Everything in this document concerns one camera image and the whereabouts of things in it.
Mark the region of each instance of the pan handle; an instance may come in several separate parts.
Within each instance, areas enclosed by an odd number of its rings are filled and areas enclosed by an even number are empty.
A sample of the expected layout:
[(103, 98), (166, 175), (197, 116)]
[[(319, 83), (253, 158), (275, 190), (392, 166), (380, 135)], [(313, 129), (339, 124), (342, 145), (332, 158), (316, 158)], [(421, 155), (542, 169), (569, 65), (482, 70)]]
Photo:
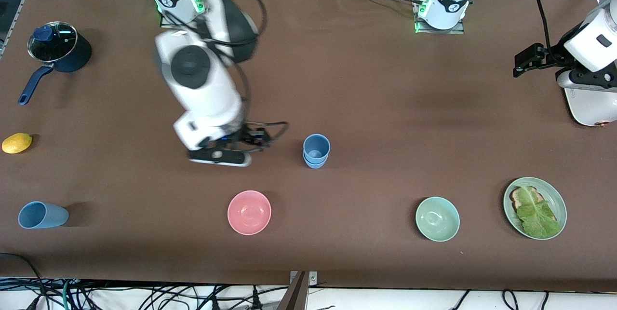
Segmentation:
[(24, 92), (22, 92), (22, 95), (20, 95), (19, 100), (17, 101), (19, 105), (28, 104), (33, 93), (35, 92), (35, 89), (37, 88), (40, 78), (44, 77), (48, 73), (51, 73), (51, 71), (53, 70), (53, 67), (42, 66), (38, 68), (34, 73), (32, 73), (32, 76), (30, 77), (28, 83), (26, 84), (26, 87), (24, 88)]

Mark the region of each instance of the plate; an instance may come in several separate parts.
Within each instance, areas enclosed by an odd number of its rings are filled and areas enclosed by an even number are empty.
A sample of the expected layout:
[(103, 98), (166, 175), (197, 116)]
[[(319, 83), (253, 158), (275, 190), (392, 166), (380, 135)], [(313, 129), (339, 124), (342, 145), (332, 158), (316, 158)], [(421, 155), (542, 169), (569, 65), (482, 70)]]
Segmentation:
[[(549, 202), (549, 207), (555, 218), (557, 218), (557, 222), (562, 227), (559, 232), (552, 237), (549, 238), (534, 238), (531, 235), (528, 235), (523, 231), (523, 224), (521, 220), (516, 215), (516, 211), (514, 211), (514, 205), (512, 204), (512, 200), (510, 199), (510, 194), (517, 188), (522, 186), (532, 186), (538, 190), (538, 193), (542, 194), (544, 200)], [(505, 194), (503, 194), (503, 211), (505, 211), (505, 215), (508, 218), (509, 222), (512, 224), (514, 228), (520, 233), (523, 234), (527, 238), (532, 238), (535, 240), (548, 240), (557, 237), (563, 231), (566, 226), (566, 221), (568, 219), (568, 212), (566, 210), (566, 203), (564, 203), (561, 194), (555, 189), (555, 187), (551, 186), (548, 182), (544, 180), (540, 180), (535, 177), (522, 177), (514, 180), (505, 190)]]

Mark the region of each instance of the saucepan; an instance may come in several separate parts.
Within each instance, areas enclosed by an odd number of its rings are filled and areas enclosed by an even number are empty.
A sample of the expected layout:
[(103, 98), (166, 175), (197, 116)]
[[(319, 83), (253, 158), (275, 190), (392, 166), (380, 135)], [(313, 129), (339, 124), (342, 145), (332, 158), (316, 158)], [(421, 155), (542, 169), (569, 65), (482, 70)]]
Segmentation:
[(75, 27), (57, 21), (35, 29), (28, 40), (28, 53), (43, 65), (28, 80), (17, 101), (20, 105), (28, 104), (40, 78), (51, 71), (70, 73), (85, 66), (92, 55), (92, 47)]

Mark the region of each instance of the lemon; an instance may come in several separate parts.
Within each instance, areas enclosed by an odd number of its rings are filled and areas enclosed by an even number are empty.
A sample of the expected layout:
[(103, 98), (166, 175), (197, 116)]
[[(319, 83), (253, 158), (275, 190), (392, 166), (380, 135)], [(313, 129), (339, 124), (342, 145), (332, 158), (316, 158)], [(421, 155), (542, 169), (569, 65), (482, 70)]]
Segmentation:
[(4, 139), (2, 150), (6, 153), (19, 153), (30, 147), (32, 136), (25, 133), (17, 133)]

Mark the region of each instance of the light green plate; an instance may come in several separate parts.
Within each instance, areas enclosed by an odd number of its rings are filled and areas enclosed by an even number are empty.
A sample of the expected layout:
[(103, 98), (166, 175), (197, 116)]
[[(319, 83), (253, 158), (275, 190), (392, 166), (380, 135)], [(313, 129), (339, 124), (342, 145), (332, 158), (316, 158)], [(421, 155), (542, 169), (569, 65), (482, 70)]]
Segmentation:
[(423, 200), (416, 210), (416, 225), (420, 232), (434, 242), (447, 242), (461, 225), (456, 207), (449, 200), (430, 197)]
[[(532, 186), (536, 187), (538, 193), (542, 194), (544, 200), (549, 202), (549, 207), (555, 217), (557, 218), (557, 222), (562, 227), (559, 232), (552, 237), (549, 238), (534, 238), (531, 235), (527, 235), (523, 231), (523, 225), (521, 220), (518, 219), (516, 215), (516, 211), (514, 211), (514, 205), (512, 204), (512, 200), (510, 199), (510, 195), (517, 187), (522, 186)], [(568, 219), (568, 212), (566, 211), (566, 203), (563, 202), (563, 198), (561, 194), (555, 189), (555, 187), (551, 186), (548, 182), (544, 180), (540, 180), (535, 177), (522, 177), (514, 180), (505, 190), (505, 194), (503, 194), (503, 211), (505, 211), (505, 215), (508, 218), (509, 222), (512, 224), (517, 231), (523, 234), (527, 238), (532, 238), (535, 240), (548, 240), (557, 237), (566, 226), (566, 220)]]

